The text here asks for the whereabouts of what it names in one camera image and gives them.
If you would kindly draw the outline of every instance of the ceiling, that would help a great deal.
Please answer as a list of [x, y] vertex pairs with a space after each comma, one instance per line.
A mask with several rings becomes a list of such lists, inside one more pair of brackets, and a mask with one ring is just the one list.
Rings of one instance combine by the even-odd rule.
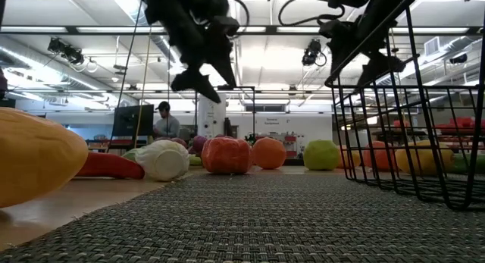
[[[7, 0], [3, 25], [37, 25], [37, 26], [132, 26], [134, 22], [126, 13], [126, 7], [117, 2], [119, 0]], [[137, 8], [138, 0], [124, 0], [130, 2], [131, 7]], [[243, 0], [250, 13], [251, 25], [279, 25], [277, 13], [287, 0]], [[415, 26], [424, 27], [481, 27], [483, 26], [483, 13], [485, 0], [418, 0], [412, 7], [412, 19]], [[246, 16], [239, 6], [234, 6], [233, 14], [238, 15], [239, 22], [244, 24]], [[353, 10], [346, 8], [346, 12], [341, 20], [355, 20], [364, 8]], [[301, 0], [291, 4], [284, 12], [285, 22], [301, 20], [317, 14], [335, 13], [323, 2], [312, 0]], [[398, 18], [399, 26], [405, 26], [405, 17]], [[316, 23], [306, 23], [305, 25], [316, 25]], [[49, 58], [53, 55], [47, 51], [47, 46], [51, 39], [48, 35], [7, 35], [9, 39], [21, 45], [43, 54]], [[127, 54], [133, 39], [132, 36], [119, 37], [119, 51], [117, 53], [116, 36], [59, 36], [63, 42], [71, 44], [83, 50], [86, 62], [81, 67], [86, 67], [89, 58], [95, 63], [87, 65], [81, 73], [81, 77], [90, 77], [97, 80], [107, 87], [119, 88], [121, 81], [114, 82], [112, 77], [116, 77], [113, 68], [115, 64], [125, 65]], [[325, 79], [330, 75], [331, 54], [327, 54], [329, 62], [323, 67], [303, 67], [303, 50], [307, 47], [311, 39], [318, 38], [322, 43], [327, 40], [319, 35], [314, 36], [241, 36], [236, 41], [238, 50], [238, 67], [241, 79], [238, 80], [242, 86], [256, 86], [258, 89], [281, 90], [288, 89], [290, 85], [298, 85], [299, 89], [306, 90], [326, 90], [324, 87]], [[418, 52], [423, 51], [424, 43], [433, 36], [416, 36], [416, 46]], [[392, 36], [391, 43], [399, 48], [397, 53], [401, 59], [409, 58], [411, 49], [407, 36]], [[479, 58], [480, 53], [476, 49], [469, 50], [475, 52], [474, 58]], [[141, 88], [141, 83], [145, 76], [145, 61], [148, 58], [148, 67], [145, 81], [147, 89], [166, 89], [167, 82], [174, 74], [170, 74], [168, 69], [168, 59], [161, 52], [150, 38], [147, 36], [136, 36], [133, 41], [132, 55], [129, 61], [126, 83], [137, 85]], [[59, 57], [53, 58], [60, 64], [69, 66], [68, 63]], [[353, 84], [361, 75], [363, 64], [367, 63], [367, 58], [359, 55], [341, 73], [344, 83]], [[433, 63], [423, 72], [424, 82], [430, 82], [437, 77], [444, 75], [444, 63]], [[447, 70], [464, 67], [463, 65], [449, 65]], [[410, 75], [405, 80], [412, 82], [414, 75]], [[165, 95], [151, 95], [148, 98], [164, 98]], [[328, 99], [331, 95], [317, 95]]]

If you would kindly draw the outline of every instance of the black wire basket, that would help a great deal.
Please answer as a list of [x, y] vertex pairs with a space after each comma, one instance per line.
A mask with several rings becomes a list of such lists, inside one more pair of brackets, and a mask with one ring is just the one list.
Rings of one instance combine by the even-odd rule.
[[[485, 45], [477, 84], [425, 86], [405, 11], [412, 53], [405, 63], [414, 64], [414, 85], [400, 85], [392, 71], [386, 85], [376, 82], [379, 77], [364, 86], [343, 85], [340, 77], [326, 84], [346, 178], [455, 210], [485, 210], [485, 155], [479, 154], [485, 150]], [[387, 37], [388, 57], [391, 48]], [[443, 111], [451, 114], [446, 124], [438, 120]], [[371, 118], [378, 123], [369, 124]]]

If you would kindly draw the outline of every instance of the woven mat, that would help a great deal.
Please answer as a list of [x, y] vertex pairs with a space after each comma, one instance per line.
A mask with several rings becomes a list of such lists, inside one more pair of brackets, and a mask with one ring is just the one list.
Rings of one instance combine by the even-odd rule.
[[343, 176], [201, 175], [87, 214], [0, 262], [484, 262], [485, 214]]

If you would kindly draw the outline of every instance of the floor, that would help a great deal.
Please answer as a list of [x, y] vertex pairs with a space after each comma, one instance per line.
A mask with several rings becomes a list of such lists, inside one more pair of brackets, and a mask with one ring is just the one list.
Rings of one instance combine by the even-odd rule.
[[[321, 174], [304, 167], [284, 167], [278, 171], [252, 173]], [[204, 173], [203, 170], [191, 174]], [[162, 188], [166, 183], [144, 180], [76, 178], [62, 189], [21, 205], [0, 209], [0, 251], [32, 240], [99, 208], [120, 203]]]

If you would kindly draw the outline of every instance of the cap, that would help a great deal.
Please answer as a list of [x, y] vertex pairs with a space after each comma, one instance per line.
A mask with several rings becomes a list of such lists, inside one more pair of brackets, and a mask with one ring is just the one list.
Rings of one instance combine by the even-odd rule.
[[158, 108], [155, 110], [160, 110], [160, 111], [170, 111], [170, 104], [168, 104], [167, 101], [162, 101], [160, 104], [158, 104]]

